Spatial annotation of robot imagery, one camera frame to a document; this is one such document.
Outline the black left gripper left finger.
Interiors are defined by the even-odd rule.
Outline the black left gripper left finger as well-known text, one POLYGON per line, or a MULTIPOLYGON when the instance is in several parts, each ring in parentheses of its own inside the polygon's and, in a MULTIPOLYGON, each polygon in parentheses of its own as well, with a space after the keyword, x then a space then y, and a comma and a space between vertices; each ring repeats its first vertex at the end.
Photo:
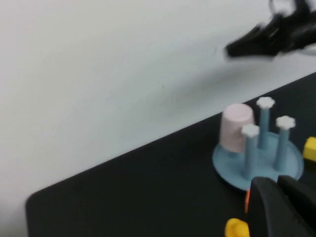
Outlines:
POLYGON ((298 237, 300 222, 278 184, 265 177, 252 179, 248 205, 251 237, 298 237))

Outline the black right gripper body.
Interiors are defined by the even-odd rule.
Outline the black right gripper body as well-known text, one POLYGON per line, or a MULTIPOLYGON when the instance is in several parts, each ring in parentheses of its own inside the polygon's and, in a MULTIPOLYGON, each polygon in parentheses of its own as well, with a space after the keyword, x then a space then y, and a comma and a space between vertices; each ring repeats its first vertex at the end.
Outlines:
POLYGON ((277 12, 269 1, 273 17, 269 23, 269 53, 288 53, 316 42, 316 11, 307 0, 294 0, 293 12, 277 12))

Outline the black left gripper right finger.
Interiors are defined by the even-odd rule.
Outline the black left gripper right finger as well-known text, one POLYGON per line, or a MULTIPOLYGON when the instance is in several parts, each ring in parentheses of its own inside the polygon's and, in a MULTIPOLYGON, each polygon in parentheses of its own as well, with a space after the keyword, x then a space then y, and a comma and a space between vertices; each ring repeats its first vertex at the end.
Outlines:
POLYGON ((279 176, 277 184, 297 212, 296 216, 300 217, 301 225, 304 226, 306 232, 310 237, 315 237, 316 191, 287 175, 279 176))

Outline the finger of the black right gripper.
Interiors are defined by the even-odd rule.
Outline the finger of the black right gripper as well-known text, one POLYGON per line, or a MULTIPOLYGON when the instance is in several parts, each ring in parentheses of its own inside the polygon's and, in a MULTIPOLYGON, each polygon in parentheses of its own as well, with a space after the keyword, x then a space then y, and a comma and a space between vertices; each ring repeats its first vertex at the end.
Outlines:
POLYGON ((257 25, 244 36, 228 43, 225 53, 229 58, 275 57, 279 53, 279 43, 274 36, 269 36, 265 27, 257 25))

